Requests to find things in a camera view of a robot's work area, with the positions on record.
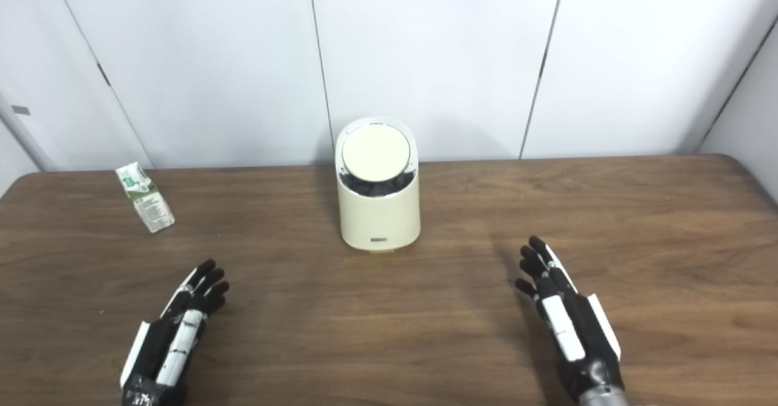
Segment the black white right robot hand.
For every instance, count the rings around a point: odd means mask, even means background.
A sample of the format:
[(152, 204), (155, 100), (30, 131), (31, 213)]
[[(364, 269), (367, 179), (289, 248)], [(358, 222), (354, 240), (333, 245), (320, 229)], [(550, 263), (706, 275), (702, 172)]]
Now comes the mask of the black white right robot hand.
[(584, 295), (550, 245), (536, 235), (520, 249), (530, 279), (515, 287), (533, 301), (558, 354), (557, 376), (576, 405), (628, 405), (621, 346), (595, 294)]

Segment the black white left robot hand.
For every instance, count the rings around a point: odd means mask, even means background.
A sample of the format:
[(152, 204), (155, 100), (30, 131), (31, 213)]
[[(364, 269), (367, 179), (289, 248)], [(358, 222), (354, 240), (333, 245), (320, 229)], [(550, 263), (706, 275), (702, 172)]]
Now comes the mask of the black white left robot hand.
[(192, 355), (230, 289), (224, 276), (213, 259), (197, 265), (159, 318), (140, 324), (120, 374), (122, 405), (185, 404)]

